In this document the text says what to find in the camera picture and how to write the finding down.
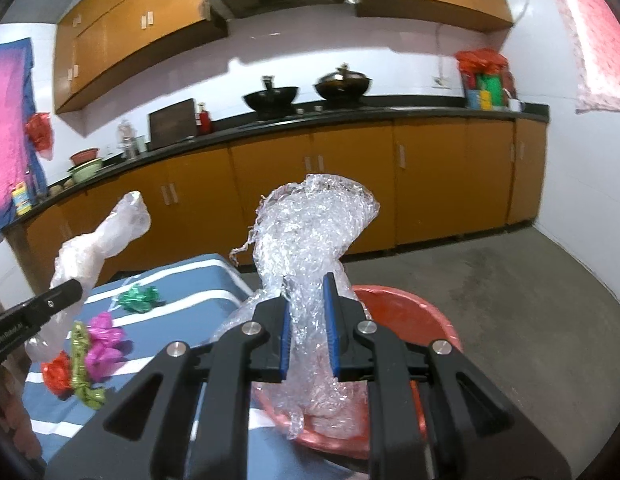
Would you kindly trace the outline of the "person's left hand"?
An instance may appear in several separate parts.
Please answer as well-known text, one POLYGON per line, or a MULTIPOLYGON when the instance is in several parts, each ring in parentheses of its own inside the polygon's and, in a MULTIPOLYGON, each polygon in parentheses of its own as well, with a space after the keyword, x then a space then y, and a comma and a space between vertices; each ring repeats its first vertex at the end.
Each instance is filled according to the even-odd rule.
POLYGON ((42 456, 40 442, 31 427, 31 419, 22 404, 22 384, 5 366, 0 366, 0 426, 12 432, 13 443, 28 460, 42 456))

